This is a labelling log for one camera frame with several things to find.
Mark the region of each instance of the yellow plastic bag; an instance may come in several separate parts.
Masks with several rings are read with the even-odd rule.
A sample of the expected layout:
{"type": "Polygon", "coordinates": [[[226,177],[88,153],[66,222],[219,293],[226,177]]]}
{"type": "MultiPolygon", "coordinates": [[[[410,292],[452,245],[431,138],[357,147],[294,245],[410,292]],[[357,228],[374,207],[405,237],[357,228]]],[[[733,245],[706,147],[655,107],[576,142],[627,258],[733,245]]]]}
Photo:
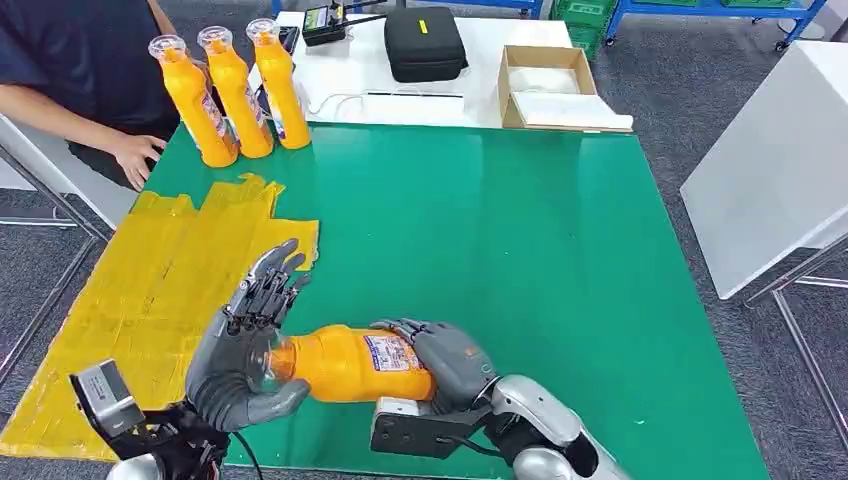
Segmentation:
{"type": "Polygon", "coordinates": [[[162,408],[183,397],[200,335],[262,252],[297,238],[300,270],[312,267],[318,221],[269,218],[283,187],[244,178],[214,184],[200,210],[182,195],[139,196],[0,435],[0,454],[113,460],[76,409],[70,373],[114,358],[139,404],[162,408]]]}

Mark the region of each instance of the gray carpet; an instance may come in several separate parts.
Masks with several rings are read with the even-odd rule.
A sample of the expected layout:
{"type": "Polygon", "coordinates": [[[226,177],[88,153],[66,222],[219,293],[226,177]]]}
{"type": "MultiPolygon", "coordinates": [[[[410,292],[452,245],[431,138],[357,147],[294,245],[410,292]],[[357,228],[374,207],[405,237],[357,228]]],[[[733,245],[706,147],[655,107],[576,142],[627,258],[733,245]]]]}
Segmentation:
{"type": "MultiPolygon", "coordinates": [[[[190,44],[208,24],[240,32],[252,18],[268,15],[267,5],[237,0],[162,3],[190,44]]],[[[290,8],[302,10],[306,5],[306,0],[300,0],[290,8]]],[[[461,13],[515,15],[482,8],[463,8],[461,13]]],[[[848,478],[848,455],[840,447],[777,308],[769,300],[753,310],[740,306],[738,299],[718,300],[678,194],[680,185],[777,62],[772,47],[780,32],[769,21],[752,26],[744,19],[631,16],[622,22],[618,37],[616,45],[603,49],[594,62],[596,82],[616,111],[636,118],[635,129],[772,478],[848,478]]],[[[246,61],[252,60],[245,42],[237,42],[236,48],[246,61]]],[[[29,194],[0,191],[0,204],[38,201],[29,194]]],[[[47,295],[52,279],[64,269],[82,238],[73,230],[0,226],[0,354],[8,349],[9,335],[20,331],[21,322],[47,295]]],[[[766,277],[808,254],[796,252],[766,277]]],[[[95,257],[74,280],[11,381],[0,389],[0,422],[5,422],[43,358],[95,257]]],[[[844,263],[829,270],[848,278],[844,263]]],[[[848,406],[848,347],[843,341],[848,338],[848,298],[839,291],[813,287],[792,287],[788,298],[840,403],[848,406]]],[[[0,478],[102,478],[106,470],[105,465],[90,462],[0,457],[0,478]]],[[[226,478],[253,475],[247,469],[225,470],[226,478]]],[[[266,478],[368,477],[269,470],[266,478]]],[[[728,465],[727,478],[736,478],[732,465],[728,465]]]]}

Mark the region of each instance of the orange liquid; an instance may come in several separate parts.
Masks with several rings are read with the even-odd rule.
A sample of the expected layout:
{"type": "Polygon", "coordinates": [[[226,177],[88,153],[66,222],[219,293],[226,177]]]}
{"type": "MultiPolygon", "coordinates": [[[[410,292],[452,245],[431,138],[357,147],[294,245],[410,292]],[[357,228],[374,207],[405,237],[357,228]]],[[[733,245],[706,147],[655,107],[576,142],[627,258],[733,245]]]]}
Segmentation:
{"type": "Polygon", "coordinates": [[[214,42],[208,51],[209,74],[227,116],[232,120],[241,144],[241,153],[248,158],[260,158],[274,149],[274,139],[268,122],[247,84],[247,64],[231,45],[214,42]]]}
{"type": "Polygon", "coordinates": [[[210,167],[232,165],[238,146],[206,90],[206,76],[179,50],[168,50],[160,62],[165,89],[191,132],[203,163],[210,167]]]}
{"type": "Polygon", "coordinates": [[[277,378],[306,380],[312,396],[328,403],[429,400],[435,389],[412,347],[384,330],[329,325],[287,337],[271,351],[270,365],[277,378]]]}
{"type": "Polygon", "coordinates": [[[262,75],[271,116],[277,127],[280,144],[288,149],[303,148],[312,141],[309,127],[297,100],[292,83],[291,56],[276,36],[262,34],[255,43],[256,65],[262,75]]]}

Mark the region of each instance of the black case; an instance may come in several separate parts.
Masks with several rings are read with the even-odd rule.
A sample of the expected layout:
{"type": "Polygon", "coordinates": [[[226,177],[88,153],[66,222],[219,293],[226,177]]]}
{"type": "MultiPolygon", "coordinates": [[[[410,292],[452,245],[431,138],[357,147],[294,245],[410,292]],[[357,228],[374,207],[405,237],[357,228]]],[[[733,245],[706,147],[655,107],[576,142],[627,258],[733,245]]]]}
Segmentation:
{"type": "Polygon", "coordinates": [[[453,13],[446,7],[404,8],[386,18],[386,53],[398,82],[453,80],[468,66],[453,13]]]}

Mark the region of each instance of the green tabletop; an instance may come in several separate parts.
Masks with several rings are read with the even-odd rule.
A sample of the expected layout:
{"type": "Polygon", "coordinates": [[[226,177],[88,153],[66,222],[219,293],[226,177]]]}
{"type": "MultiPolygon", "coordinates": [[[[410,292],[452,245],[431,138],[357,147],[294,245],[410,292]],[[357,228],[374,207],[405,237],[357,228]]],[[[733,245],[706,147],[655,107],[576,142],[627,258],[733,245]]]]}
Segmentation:
{"type": "MultiPolygon", "coordinates": [[[[313,282],[284,331],[384,317],[455,323],[501,373],[577,411],[636,479],[768,478],[633,135],[314,124],[312,145],[204,167],[181,128],[147,188],[200,206],[244,172],[319,219],[313,282]]],[[[510,478],[368,448],[373,404],[319,404],[245,430],[262,465],[510,478]]],[[[488,444],[485,439],[477,440],[488,444]]],[[[238,444],[228,462],[249,463],[238,444]]]]}

